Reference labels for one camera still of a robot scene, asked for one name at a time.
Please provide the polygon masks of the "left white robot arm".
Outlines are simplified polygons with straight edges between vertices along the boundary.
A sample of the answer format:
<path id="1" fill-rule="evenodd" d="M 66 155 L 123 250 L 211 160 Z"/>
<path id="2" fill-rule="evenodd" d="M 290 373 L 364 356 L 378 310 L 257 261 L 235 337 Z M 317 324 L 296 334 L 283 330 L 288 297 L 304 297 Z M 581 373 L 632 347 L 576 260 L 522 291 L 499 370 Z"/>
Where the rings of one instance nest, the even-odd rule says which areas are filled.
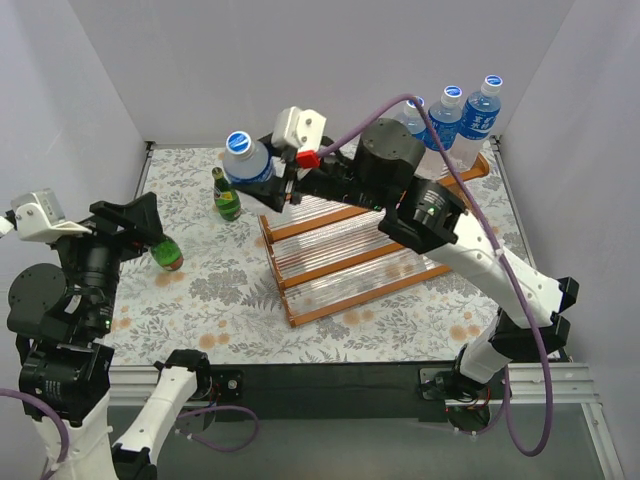
<path id="1" fill-rule="evenodd" d="M 57 264 L 22 271 L 8 291 L 8 329 L 20 357 L 20 400 L 43 440 L 49 479 L 154 479 L 160 450 L 184 405 L 205 398 L 207 355 L 177 350 L 157 364 L 158 380 L 132 425 L 110 439 L 111 331 L 124 262 L 165 239 L 157 198 L 99 201 L 83 221 L 67 219 L 49 189 L 13 200 L 3 233 L 49 246 Z"/>

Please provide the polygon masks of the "green glass bottle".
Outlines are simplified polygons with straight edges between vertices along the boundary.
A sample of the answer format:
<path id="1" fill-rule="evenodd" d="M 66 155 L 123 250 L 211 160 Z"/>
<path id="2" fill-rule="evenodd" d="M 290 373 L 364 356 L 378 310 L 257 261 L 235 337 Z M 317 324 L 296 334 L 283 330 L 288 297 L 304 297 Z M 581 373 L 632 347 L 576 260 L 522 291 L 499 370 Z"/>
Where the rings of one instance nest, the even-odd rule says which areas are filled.
<path id="1" fill-rule="evenodd" d="M 220 167 L 212 169 L 214 204 L 226 221 L 235 221 L 241 215 L 241 202 Z"/>

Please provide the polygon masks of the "green glass bottle edge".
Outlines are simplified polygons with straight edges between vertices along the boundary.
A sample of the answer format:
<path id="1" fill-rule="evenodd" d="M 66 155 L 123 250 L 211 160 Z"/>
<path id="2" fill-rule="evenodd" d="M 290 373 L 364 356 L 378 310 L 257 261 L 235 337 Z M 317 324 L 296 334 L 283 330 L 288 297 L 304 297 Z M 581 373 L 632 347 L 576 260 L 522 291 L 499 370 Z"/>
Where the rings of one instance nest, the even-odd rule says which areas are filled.
<path id="1" fill-rule="evenodd" d="M 165 236 L 162 241 L 151 246 L 150 253 L 154 261 L 166 271 L 177 271 L 184 262 L 180 247 L 169 236 Z"/>

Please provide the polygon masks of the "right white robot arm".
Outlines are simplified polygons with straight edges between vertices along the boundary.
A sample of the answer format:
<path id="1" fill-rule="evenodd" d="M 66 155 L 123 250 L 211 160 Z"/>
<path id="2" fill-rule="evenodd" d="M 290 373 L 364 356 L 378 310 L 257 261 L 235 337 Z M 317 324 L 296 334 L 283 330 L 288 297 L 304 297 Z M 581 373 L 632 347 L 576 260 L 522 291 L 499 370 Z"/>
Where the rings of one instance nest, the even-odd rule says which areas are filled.
<path id="1" fill-rule="evenodd" d="M 400 122 L 378 118 L 359 137 L 353 158 L 318 158 L 304 173 L 304 153 L 267 136 L 268 152 L 285 162 L 283 175 L 233 185 L 276 212 L 304 195 L 381 211 L 378 228 L 392 241 L 449 267 L 497 303 L 491 325 L 462 347 L 453 367 L 426 381 L 432 398 L 474 398 L 509 363 L 563 348 L 570 323 L 562 314 L 575 304 L 578 283 L 538 272 L 491 240 L 455 193 L 416 175 L 425 147 Z"/>

